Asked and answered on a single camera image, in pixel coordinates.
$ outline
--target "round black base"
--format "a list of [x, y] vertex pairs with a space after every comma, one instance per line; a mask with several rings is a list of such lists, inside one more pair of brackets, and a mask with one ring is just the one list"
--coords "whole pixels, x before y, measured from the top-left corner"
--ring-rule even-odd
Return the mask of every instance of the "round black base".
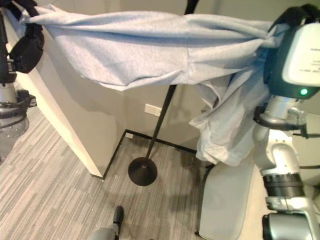
[[128, 174], [134, 184], [148, 186], [156, 180], [158, 170], [156, 164], [151, 159], [138, 157], [130, 163]]

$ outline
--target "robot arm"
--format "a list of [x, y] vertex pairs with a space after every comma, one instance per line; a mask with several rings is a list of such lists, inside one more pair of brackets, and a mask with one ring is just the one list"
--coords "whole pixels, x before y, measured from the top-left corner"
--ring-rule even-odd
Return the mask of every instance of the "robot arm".
[[320, 89], [320, 11], [310, 5], [298, 11], [304, 12], [302, 24], [292, 27], [279, 49], [269, 53], [264, 81], [272, 97], [265, 109], [256, 109], [254, 117], [258, 123], [254, 161], [267, 190], [266, 204], [276, 211], [262, 218], [265, 240], [320, 240], [313, 202], [304, 193], [299, 156], [289, 132], [300, 130], [302, 137], [309, 137], [306, 113], [298, 106]]
[[[31, 16], [37, 15], [31, 0], [17, 0]], [[10, 0], [1, 1], [1, 7], [11, 10], [19, 19], [21, 12]], [[29, 73], [39, 62], [44, 45], [42, 27], [28, 24], [24, 36], [8, 53], [4, 18], [0, 12], [0, 161], [12, 149], [16, 139], [28, 129], [27, 109], [37, 105], [36, 98], [27, 90], [15, 89], [16, 72]]]

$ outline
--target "light blue cloth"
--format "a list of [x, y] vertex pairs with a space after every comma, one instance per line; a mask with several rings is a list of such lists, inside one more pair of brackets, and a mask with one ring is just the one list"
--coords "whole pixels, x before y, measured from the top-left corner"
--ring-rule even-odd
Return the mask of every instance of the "light blue cloth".
[[267, 48], [286, 26], [209, 14], [129, 11], [68, 13], [47, 5], [22, 23], [44, 25], [74, 69], [104, 87], [196, 85], [213, 109], [191, 121], [201, 131], [197, 157], [238, 165], [253, 146], [253, 109], [268, 95]]

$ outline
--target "black baseboard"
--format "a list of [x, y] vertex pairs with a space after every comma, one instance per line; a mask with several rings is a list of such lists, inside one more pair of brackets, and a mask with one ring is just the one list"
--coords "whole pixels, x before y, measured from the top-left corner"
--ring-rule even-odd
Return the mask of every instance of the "black baseboard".
[[[126, 133], [133, 134], [133, 135], [136, 135], [136, 136], [139, 136], [139, 137], [142, 137], [142, 138], [145, 138], [145, 139], [149, 139], [149, 140], [152, 139], [151, 136], [145, 135], [145, 134], [140, 133], [140, 132], [132, 131], [132, 130], [129, 130], [129, 129], [124, 130], [124, 132], [122, 134], [122, 137], [121, 137], [118, 145], [116, 146], [116, 149], [114, 150], [114, 153], [113, 153], [113, 155], [112, 155], [112, 157], [110, 159], [110, 162], [109, 162], [108, 166], [106, 167], [106, 170], [105, 170], [103, 176], [97, 176], [97, 175], [90, 174], [92, 177], [97, 178], [97, 179], [101, 179], [101, 180], [104, 180], [106, 178], [107, 173], [108, 173], [108, 171], [109, 171], [109, 169], [111, 167], [111, 164], [113, 163], [113, 161], [114, 161], [114, 159], [115, 159], [115, 157], [117, 155], [117, 152], [118, 152], [118, 150], [120, 148], [120, 145], [121, 145], [122, 141], [124, 140], [124, 137], [126, 136]], [[158, 138], [155, 141], [157, 143], [165, 144], [165, 145], [168, 145], [168, 146], [171, 146], [171, 147], [174, 147], [176, 149], [183, 150], [183, 151], [186, 151], [186, 152], [189, 152], [189, 153], [192, 153], [192, 154], [196, 154], [196, 152], [197, 152], [194, 149], [191, 149], [191, 148], [188, 148], [188, 147], [185, 147], [185, 146], [180, 146], [180, 145], [174, 144], [172, 142], [164, 141], [164, 140], [161, 140], [161, 139], [158, 139]]]
[[[145, 135], [145, 134], [140, 133], [140, 132], [132, 131], [132, 130], [129, 130], [129, 129], [126, 129], [125, 131], [127, 133], [129, 133], [129, 134], [137, 135], [137, 136], [145, 138], [145, 139], [152, 139], [151, 136]], [[192, 153], [192, 154], [196, 154], [196, 152], [197, 152], [197, 150], [194, 150], [194, 149], [191, 149], [191, 148], [188, 148], [188, 147], [185, 147], [185, 146], [180, 146], [180, 145], [174, 144], [172, 142], [168, 142], [168, 141], [161, 140], [161, 139], [158, 139], [158, 138], [155, 141], [157, 143], [165, 144], [165, 145], [174, 147], [176, 149], [184, 150], [184, 151]]]

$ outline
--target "striped carpet floor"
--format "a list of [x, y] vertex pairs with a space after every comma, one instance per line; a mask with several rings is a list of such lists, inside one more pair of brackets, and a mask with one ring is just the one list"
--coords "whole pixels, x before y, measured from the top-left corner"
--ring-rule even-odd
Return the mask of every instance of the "striped carpet floor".
[[30, 126], [0, 165], [1, 240], [87, 240], [107, 227], [117, 205], [125, 218], [120, 240], [195, 240], [204, 164], [193, 154], [161, 143], [151, 158], [158, 177], [136, 186], [132, 159], [149, 140], [124, 138], [105, 180], [90, 176], [38, 108]]

